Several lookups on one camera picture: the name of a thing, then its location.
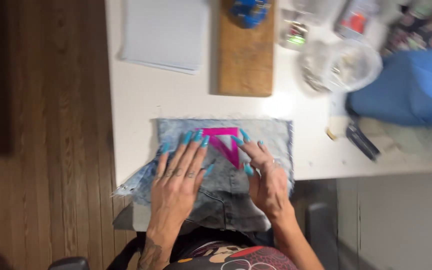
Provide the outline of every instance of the hand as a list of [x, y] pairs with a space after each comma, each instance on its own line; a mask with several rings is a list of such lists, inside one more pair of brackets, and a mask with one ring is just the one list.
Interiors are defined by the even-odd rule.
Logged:
[[206, 136], [201, 142], [202, 132], [198, 130], [191, 142], [193, 133], [186, 133], [167, 168], [168, 145], [163, 146], [163, 154], [159, 157], [151, 188], [151, 219], [148, 232], [176, 230], [177, 235], [193, 209], [203, 176], [212, 169], [212, 165], [207, 170], [201, 169], [209, 140], [209, 136]]
[[249, 196], [254, 205], [261, 209], [271, 221], [294, 215], [294, 208], [288, 199], [288, 177], [263, 144], [255, 144], [248, 134], [241, 129], [243, 140], [233, 137], [239, 148], [251, 158], [251, 163], [244, 164], [244, 171], [249, 180]]

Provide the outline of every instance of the pink triangle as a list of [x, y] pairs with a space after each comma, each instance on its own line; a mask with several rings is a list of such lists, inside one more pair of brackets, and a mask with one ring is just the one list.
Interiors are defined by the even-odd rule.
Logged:
[[237, 127], [217, 127], [217, 128], [201, 128], [202, 136], [209, 135], [209, 144], [214, 149], [218, 150], [234, 167], [239, 168], [240, 156], [238, 154], [238, 145], [235, 141], [231, 140], [231, 149], [228, 149], [226, 145], [216, 136], [221, 135], [233, 135], [238, 136]]

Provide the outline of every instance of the blue fabric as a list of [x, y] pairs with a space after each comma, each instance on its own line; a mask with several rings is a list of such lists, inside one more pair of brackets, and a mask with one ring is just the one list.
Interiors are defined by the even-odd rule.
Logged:
[[[213, 120], [213, 119], [158, 119], [160, 147], [169, 143], [169, 152], [174, 154], [181, 141], [181, 135], [199, 128], [239, 127], [253, 140], [263, 140], [274, 159], [288, 175], [288, 196], [294, 185], [291, 140], [291, 121], [269, 120]], [[231, 145], [231, 138], [218, 137], [225, 145]], [[248, 162], [249, 157], [238, 149], [239, 162]], [[160, 151], [154, 159], [144, 165], [114, 192], [116, 195], [131, 195], [134, 203], [150, 206], [151, 183]], [[237, 230], [240, 232], [267, 231], [270, 223], [267, 217], [251, 201], [249, 182], [242, 169], [234, 167], [223, 155], [208, 145], [203, 168], [214, 163], [212, 172], [201, 184], [198, 197], [188, 220], [201, 226], [215, 229]]]
[[383, 59], [380, 76], [350, 93], [360, 116], [403, 126], [432, 126], [432, 50], [401, 51]]

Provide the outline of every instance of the acid wash denim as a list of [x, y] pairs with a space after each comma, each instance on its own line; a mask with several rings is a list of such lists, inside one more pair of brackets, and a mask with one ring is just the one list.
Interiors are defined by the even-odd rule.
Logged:
[[[291, 195], [293, 180], [292, 124], [291, 121], [277, 119], [255, 120], [213, 120], [213, 119], [157, 119], [159, 149], [169, 143], [168, 163], [174, 155], [181, 137], [188, 131], [204, 129], [206, 132], [233, 128], [242, 128], [251, 140], [262, 140], [271, 151], [275, 162], [284, 168], [288, 176], [288, 196]], [[215, 135], [229, 150], [232, 140], [229, 135]], [[152, 161], [132, 175], [114, 192], [119, 196], [132, 196], [135, 204], [150, 207], [151, 184], [156, 174], [160, 150]], [[242, 150], [237, 149], [236, 159], [239, 163], [249, 162], [250, 159]], [[240, 232], [263, 232], [271, 225], [264, 213], [251, 201], [248, 193], [249, 182], [242, 169], [237, 168], [235, 162], [230, 162], [221, 150], [214, 144], [208, 145], [207, 156], [202, 164], [206, 168], [214, 163], [211, 173], [201, 184], [193, 210], [188, 220], [198, 225], [214, 228], [236, 230]]]

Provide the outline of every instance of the turquoise fingernail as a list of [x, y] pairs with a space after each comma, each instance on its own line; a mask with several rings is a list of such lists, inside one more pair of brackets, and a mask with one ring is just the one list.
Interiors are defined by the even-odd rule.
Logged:
[[204, 173], [203, 177], [207, 177], [211, 173], [211, 171], [213, 170], [214, 166], [215, 166], [214, 163], [210, 164], [208, 166], [208, 168], [206, 169], [206, 172]]
[[163, 144], [163, 149], [161, 150], [161, 153], [166, 154], [169, 149], [170, 149], [170, 144], [166, 142]]
[[243, 141], [246, 142], [246, 143], [249, 142], [250, 139], [249, 139], [248, 133], [244, 132], [244, 130], [242, 128], [240, 128], [239, 131], [243, 135]]
[[231, 135], [231, 139], [233, 139], [238, 146], [242, 146], [244, 144], [244, 142], [240, 138], [238, 138], [234, 135]]
[[207, 147], [209, 142], [209, 135], [204, 136], [204, 139], [202, 140], [201, 147]]
[[198, 129], [198, 131], [196, 131], [196, 135], [194, 135], [194, 138], [192, 139], [194, 142], [197, 142], [199, 140], [201, 140], [201, 135], [203, 134], [203, 130], [202, 129]]
[[191, 140], [191, 135], [193, 135], [193, 132], [191, 131], [186, 132], [186, 135], [184, 135], [184, 139], [183, 139], [184, 145], [189, 143], [189, 140]]
[[248, 176], [253, 176], [255, 174], [255, 171], [251, 168], [249, 163], [244, 163], [244, 172]]

